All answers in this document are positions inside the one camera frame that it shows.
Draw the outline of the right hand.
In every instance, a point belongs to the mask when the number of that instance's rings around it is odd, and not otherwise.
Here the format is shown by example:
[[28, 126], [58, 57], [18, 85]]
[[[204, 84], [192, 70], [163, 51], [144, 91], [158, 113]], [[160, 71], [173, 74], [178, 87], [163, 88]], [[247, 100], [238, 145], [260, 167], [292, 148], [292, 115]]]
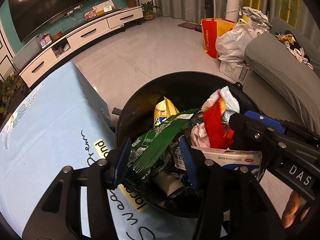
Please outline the right hand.
[[300, 203], [300, 195], [292, 191], [281, 217], [284, 228], [290, 227], [299, 214], [300, 220], [303, 220], [309, 210], [310, 207], [305, 208], [305, 204]]

